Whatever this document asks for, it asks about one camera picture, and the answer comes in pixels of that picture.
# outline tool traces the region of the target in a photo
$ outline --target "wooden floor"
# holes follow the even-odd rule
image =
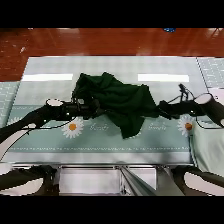
[[[20,80],[28,57],[160,55],[224,57],[223,28],[0,29],[0,81]]]

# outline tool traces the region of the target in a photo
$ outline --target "white circular joint cover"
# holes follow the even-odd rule
[[[59,107],[63,104],[62,101],[57,100],[57,99],[49,99],[49,100],[47,100],[46,103],[52,107]]]
[[[202,94],[198,96],[194,102],[197,104],[206,104],[211,100],[212,96],[209,93]]]

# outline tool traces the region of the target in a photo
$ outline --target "yellow flower center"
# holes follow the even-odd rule
[[[186,124],[185,124],[185,128],[186,128],[188,131],[190,131],[190,130],[192,129],[192,124],[190,124],[190,123],[186,123]]]
[[[74,131],[76,128],[77,128],[76,124],[70,124],[70,125],[69,125],[69,129],[70,129],[71,131]]]

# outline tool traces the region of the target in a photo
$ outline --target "dark green cloth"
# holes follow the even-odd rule
[[[137,135],[144,117],[158,117],[148,86],[123,84],[107,72],[101,76],[81,73],[75,95],[84,101],[90,97],[98,99],[100,107],[109,110],[109,119],[120,127],[123,138]]]

